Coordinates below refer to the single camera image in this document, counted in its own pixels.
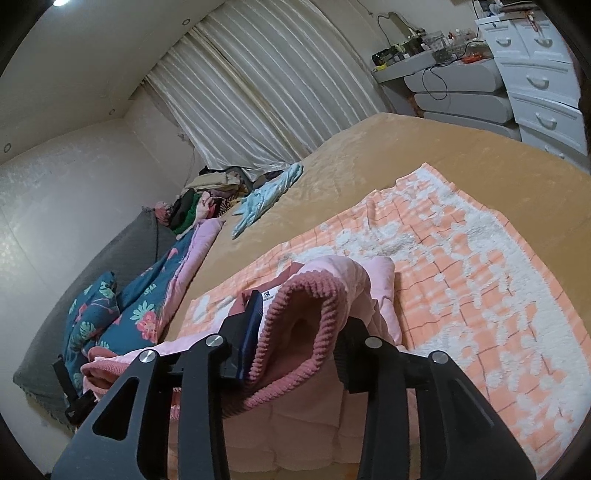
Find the white dresser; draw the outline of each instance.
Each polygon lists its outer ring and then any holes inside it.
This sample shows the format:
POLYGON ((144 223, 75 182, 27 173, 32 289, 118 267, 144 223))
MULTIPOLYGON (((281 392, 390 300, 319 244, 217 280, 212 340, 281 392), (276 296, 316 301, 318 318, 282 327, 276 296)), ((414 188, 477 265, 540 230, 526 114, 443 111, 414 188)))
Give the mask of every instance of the white dresser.
POLYGON ((476 24, 505 83, 521 139, 591 170, 579 78, 569 48, 542 11, 481 18, 476 24))

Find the blue pillow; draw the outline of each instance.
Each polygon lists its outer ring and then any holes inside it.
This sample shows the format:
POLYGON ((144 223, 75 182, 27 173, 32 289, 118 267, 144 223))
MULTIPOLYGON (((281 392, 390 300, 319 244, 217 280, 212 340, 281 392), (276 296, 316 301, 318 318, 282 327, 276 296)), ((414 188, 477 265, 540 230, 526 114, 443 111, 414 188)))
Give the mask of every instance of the blue pillow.
POLYGON ((78 395, 82 394, 80 367, 88 363, 88 350, 97 345, 96 339, 119 317, 116 288, 115 274, 103 273, 75 298, 68 312, 63 356, 78 395))

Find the wall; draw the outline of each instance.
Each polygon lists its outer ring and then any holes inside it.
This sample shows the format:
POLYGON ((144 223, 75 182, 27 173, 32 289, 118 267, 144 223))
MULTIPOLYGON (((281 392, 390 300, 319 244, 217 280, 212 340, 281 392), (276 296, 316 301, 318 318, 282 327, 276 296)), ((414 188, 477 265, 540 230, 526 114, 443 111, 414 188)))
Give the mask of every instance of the wall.
POLYGON ((142 205, 177 192, 123 120, 71 132, 0 166, 0 410, 43 472, 69 438, 37 414, 12 375, 86 264, 142 205))
POLYGON ((160 113, 142 87, 133 98, 125 122, 180 191, 188 180, 199 175, 205 163, 193 146, 181 139, 182 130, 160 113))

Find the ceiling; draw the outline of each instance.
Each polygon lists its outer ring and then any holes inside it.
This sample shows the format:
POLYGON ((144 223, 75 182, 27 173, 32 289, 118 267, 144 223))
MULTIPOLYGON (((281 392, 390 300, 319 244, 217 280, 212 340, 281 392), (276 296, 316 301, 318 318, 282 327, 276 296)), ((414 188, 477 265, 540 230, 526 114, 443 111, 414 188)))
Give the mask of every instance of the ceiling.
POLYGON ((0 164, 50 138, 123 116, 156 62, 222 3, 71 0, 50 7, 0 76, 0 164))

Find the black cable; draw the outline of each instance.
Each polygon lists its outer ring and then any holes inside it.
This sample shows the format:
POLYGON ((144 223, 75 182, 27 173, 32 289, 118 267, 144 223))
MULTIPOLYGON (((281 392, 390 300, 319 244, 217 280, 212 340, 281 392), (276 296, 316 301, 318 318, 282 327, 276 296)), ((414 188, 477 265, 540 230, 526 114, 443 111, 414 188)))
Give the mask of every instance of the black cable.
POLYGON ((432 67, 429 67, 428 69, 424 69, 423 70, 423 76, 421 77, 421 81, 423 83, 423 88, 425 89, 425 91, 429 94, 429 96, 433 99, 433 100, 445 100, 447 98, 447 95, 449 94, 449 88, 447 87, 447 83, 445 80, 443 80, 437 73, 435 73, 433 71, 433 69, 436 67, 437 65, 433 65, 432 67), (430 71, 433 75, 435 75, 435 77, 439 78, 443 84, 445 85, 445 95, 442 98, 435 98, 433 96, 433 94, 429 91, 429 89, 427 88, 427 86, 425 85, 425 72, 426 71, 430 71))
POLYGON ((421 76, 421 82, 423 83, 423 88, 425 89, 425 91, 429 94, 429 96, 433 99, 433 100, 437 100, 437 101, 441 101, 441 100, 445 100, 447 98, 447 96, 449 95, 449 88, 447 86, 447 82, 441 78, 437 73, 435 73, 433 71, 434 68, 436 67, 447 67, 449 65, 451 65, 452 63, 461 60, 462 58, 464 58, 466 56, 466 52, 468 51, 468 45, 470 43, 477 43, 477 42, 482 42, 482 40, 470 40, 469 42, 466 43, 466 47, 464 48, 464 53, 462 53, 462 55, 460 55, 458 58, 456 58, 455 60, 448 60, 448 61, 443 61, 441 63, 436 63, 435 65, 430 66, 429 68, 426 68, 423 70, 423 75, 421 76), (435 98, 433 96, 433 94, 429 91, 429 89, 427 88, 427 86, 425 85, 425 72, 429 71, 430 73, 432 73, 433 75, 435 75, 435 77, 437 77, 438 79, 440 79, 443 84, 445 85, 445 95, 442 98, 435 98))
MULTIPOLYGON (((474 5, 474 2, 476 1, 478 0, 472 0, 472 8, 474 9, 475 17, 478 20, 478 12, 476 11, 476 6, 474 5)), ((478 38, 478 35, 480 35, 480 25, 476 24, 476 38, 478 38)))
POLYGON ((378 27, 379 29, 382 31, 382 33, 384 34, 384 37, 386 37, 386 40, 388 40, 388 45, 390 46, 390 48, 392 48, 392 43, 390 42, 390 39, 388 38, 388 36, 386 35, 386 32, 384 31, 384 29, 382 28, 382 25, 380 24, 379 20, 381 18, 385 18, 386 20, 388 19, 388 17, 386 17, 386 15, 378 15, 378 27))
POLYGON ((374 13, 373 13, 373 12, 370 12, 370 11, 369 11, 369 8, 367 8, 367 7, 366 7, 366 6, 365 6, 363 3, 361 3, 361 0, 357 0, 357 3, 358 3, 359 5, 361 5, 363 8, 365 8, 365 11, 368 13, 368 15, 369 15, 370 17, 373 17, 374 13))

